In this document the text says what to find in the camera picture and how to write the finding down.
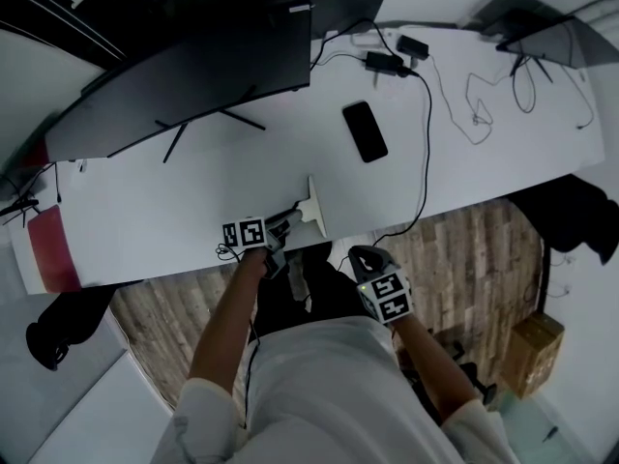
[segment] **floor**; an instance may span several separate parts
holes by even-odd
[[[350,246],[371,245],[385,231],[336,241],[330,261],[339,266]],[[407,272],[425,325],[445,346],[460,341],[464,360],[478,364],[483,383],[498,381],[505,332],[532,311],[542,268],[540,238],[524,215],[509,201],[496,199],[424,218],[380,246]],[[112,301],[135,356],[172,406],[234,267],[145,280],[121,289]],[[341,269],[351,275],[347,260]],[[295,299],[303,299],[307,291],[298,266],[293,264],[290,276]],[[242,408],[243,382],[237,378],[235,400]]]

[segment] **hand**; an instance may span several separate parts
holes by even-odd
[[[261,279],[267,273],[267,266],[264,264],[266,258],[267,249],[265,247],[248,249],[243,254],[239,268],[241,268],[243,274]]]

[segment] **desk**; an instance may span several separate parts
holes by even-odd
[[[395,48],[399,33],[429,45],[454,116],[472,138],[464,100],[469,72],[491,79],[508,73],[512,57],[497,53],[475,33],[407,28],[386,32]],[[349,37],[327,43],[361,54]],[[492,89],[471,85],[494,118],[493,133],[473,146],[451,123],[430,60],[417,71],[427,80],[434,110],[431,160],[424,217],[534,186],[604,159],[600,123],[584,130],[589,111],[559,66],[547,64],[551,84],[531,67],[537,106],[518,110],[510,80]],[[586,72],[570,72],[595,109]],[[219,265],[215,247],[221,224],[246,216],[269,216],[307,194],[313,174],[330,239],[361,234],[411,220],[423,181],[428,99],[421,81],[365,72],[346,57],[316,67],[311,86],[236,107],[267,127],[254,130],[222,115],[189,125],[167,164],[163,156],[175,130],[113,159],[88,160],[87,170],[59,164],[62,218],[82,285],[177,274]],[[526,84],[518,88],[526,101]],[[367,101],[383,133],[389,156],[363,163],[341,108]],[[55,204],[53,170],[38,194],[41,208]],[[29,293],[44,291],[29,237],[20,218],[10,225],[17,263]],[[289,247],[321,241],[313,224],[302,225]]]

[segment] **black smartphone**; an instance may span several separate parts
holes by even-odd
[[[366,101],[351,104],[341,113],[365,163],[387,156],[389,150]]]

